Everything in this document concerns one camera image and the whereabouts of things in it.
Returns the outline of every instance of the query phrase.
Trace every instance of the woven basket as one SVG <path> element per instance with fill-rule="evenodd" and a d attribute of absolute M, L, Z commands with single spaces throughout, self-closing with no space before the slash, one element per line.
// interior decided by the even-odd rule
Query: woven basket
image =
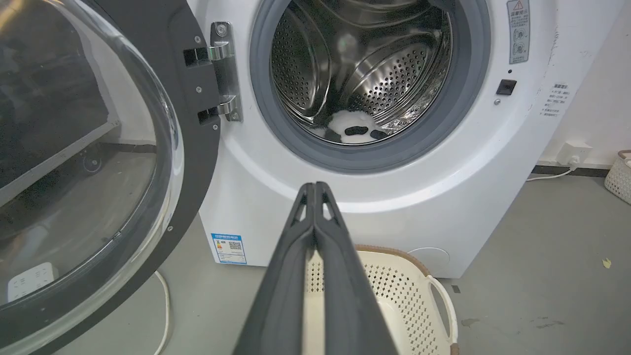
<path fill-rule="evenodd" d="M 627 162 L 631 160 L 631 150 L 621 150 L 613 163 L 604 186 L 624 202 L 631 204 L 631 167 Z"/>
<path fill-rule="evenodd" d="M 444 287 L 418 260 L 402 251 L 357 247 L 399 355 L 457 355 L 457 320 Z M 316 253 L 307 264 L 303 354 L 324 354 L 324 267 Z M 440 294 L 449 318 L 443 325 L 432 294 Z"/>

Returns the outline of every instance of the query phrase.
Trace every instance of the floor stain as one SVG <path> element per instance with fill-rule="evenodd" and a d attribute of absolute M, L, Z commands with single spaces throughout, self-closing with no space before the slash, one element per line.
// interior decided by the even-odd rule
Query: floor stain
<path fill-rule="evenodd" d="M 553 320 L 552 323 L 547 323 L 544 325 L 538 325 L 537 328 L 538 329 L 544 329 L 544 328 L 548 328 L 548 327 L 552 327 L 553 325 L 564 325 L 564 322 L 561 322 L 560 320 Z"/>
<path fill-rule="evenodd" d="M 463 319 L 460 321 L 460 323 L 463 325 L 463 327 L 469 327 L 471 328 L 471 325 L 479 322 L 480 320 L 477 318 L 469 318 L 469 319 Z"/>

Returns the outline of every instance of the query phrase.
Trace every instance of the white washing machine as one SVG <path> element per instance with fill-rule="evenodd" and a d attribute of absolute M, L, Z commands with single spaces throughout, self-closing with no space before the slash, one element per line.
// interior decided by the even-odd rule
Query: white washing machine
<path fill-rule="evenodd" d="M 460 277 L 623 0 L 7 0 L 0 355 L 116 309 L 199 212 L 265 266 L 301 185 Z"/>
<path fill-rule="evenodd" d="M 215 260 L 267 265 L 297 189 L 325 181 L 354 242 L 460 277 L 623 1 L 189 3 L 209 40 L 230 22 L 239 71 L 242 121 L 221 122 L 221 174 L 199 213 L 211 245 L 238 236 L 245 253 L 213 247 Z M 340 110 L 371 114 L 387 136 L 320 134 Z"/>

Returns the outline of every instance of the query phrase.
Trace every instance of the door hinge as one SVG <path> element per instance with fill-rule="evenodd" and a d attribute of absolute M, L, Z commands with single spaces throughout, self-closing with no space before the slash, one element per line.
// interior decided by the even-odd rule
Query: door hinge
<path fill-rule="evenodd" d="M 229 22 L 212 23 L 208 59 L 215 65 L 219 88 L 221 104 L 216 107 L 216 113 L 225 115 L 228 121 L 242 122 L 237 58 L 234 51 L 232 25 Z"/>

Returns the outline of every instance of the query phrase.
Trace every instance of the panda plush toy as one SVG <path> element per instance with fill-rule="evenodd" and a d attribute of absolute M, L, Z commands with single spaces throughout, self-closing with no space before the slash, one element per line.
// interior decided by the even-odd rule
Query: panda plush toy
<path fill-rule="evenodd" d="M 331 116 L 326 127 L 312 128 L 311 132 L 326 140 L 346 144 L 370 143 L 388 136 L 363 111 L 338 111 Z"/>

